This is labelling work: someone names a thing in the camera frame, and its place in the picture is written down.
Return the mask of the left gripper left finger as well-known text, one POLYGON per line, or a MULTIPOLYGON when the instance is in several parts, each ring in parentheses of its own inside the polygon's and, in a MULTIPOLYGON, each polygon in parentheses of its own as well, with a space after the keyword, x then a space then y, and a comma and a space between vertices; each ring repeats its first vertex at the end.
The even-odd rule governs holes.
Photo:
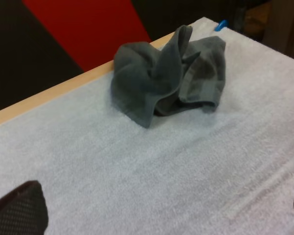
POLYGON ((43 235, 48 211, 38 181, 27 181, 0 198, 0 235, 43 235))

